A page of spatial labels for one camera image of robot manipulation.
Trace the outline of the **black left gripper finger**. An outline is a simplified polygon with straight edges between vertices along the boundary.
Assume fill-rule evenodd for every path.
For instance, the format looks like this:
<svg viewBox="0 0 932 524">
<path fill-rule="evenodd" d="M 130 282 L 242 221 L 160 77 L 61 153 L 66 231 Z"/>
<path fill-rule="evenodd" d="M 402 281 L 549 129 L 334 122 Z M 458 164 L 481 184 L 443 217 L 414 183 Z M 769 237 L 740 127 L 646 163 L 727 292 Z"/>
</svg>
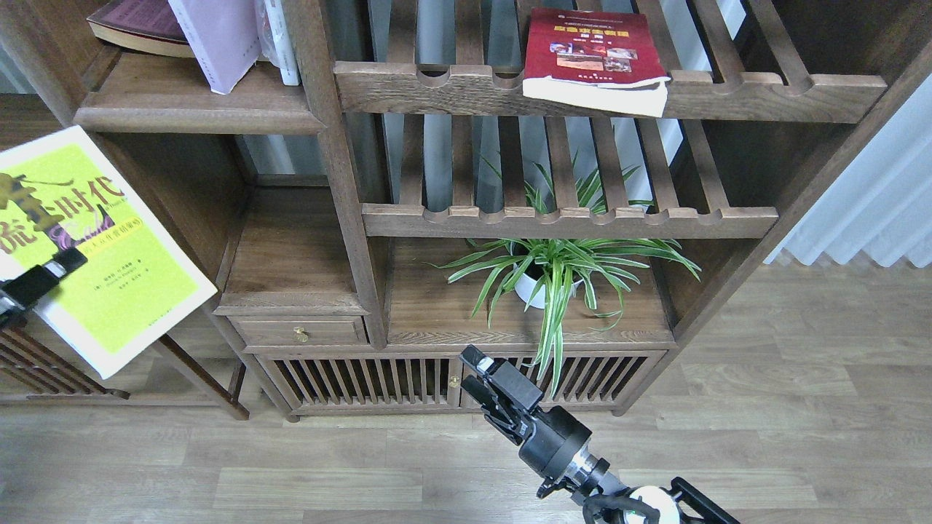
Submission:
<svg viewBox="0 0 932 524">
<path fill-rule="evenodd" d="M 46 263 L 33 266 L 14 279 L 2 281 L 1 321 L 19 319 L 86 262 L 87 256 L 80 249 L 70 247 L 57 252 Z"/>
</svg>

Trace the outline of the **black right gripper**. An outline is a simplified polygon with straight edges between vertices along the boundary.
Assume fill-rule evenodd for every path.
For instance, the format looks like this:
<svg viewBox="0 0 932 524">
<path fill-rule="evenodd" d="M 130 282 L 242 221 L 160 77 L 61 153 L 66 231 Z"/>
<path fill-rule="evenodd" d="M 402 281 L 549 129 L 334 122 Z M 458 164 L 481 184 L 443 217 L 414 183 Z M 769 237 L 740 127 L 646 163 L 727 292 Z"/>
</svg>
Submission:
<svg viewBox="0 0 932 524">
<path fill-rule="evenodd" d="M 565 473 L 592 431 L 565 408 L 538 408 L 543 392 L 510 362 L 486 356 L 474 345 L 459 358 L 475 372 L 463 379 L 464 392 L 500 434 L 519 445 L 521 460 L 537 474 Z"/>
</svg>

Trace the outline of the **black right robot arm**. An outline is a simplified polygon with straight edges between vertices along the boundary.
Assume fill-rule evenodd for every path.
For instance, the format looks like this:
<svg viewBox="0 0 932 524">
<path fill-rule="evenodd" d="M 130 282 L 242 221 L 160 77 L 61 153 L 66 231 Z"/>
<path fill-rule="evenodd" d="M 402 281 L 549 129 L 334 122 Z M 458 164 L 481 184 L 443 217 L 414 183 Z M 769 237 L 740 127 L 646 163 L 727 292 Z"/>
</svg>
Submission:
<svg viewBox="0 0 932 524">
<path fill-rule="evenodd" d="M 460 359 L 473 371 L 462 387 L 479 402 L 485 419 L 519 448 L 542 477 L 540 499 L 567 490 L 586 523 L 735 523 L 727 511 L 681 477 L 670 488 L 632 487 L 609 473 L 609 462 L 588 450 L 592 431 L 565 408 L 540 408 L 543 393 L 515 365 L 473 345 Z"/>
</svg>

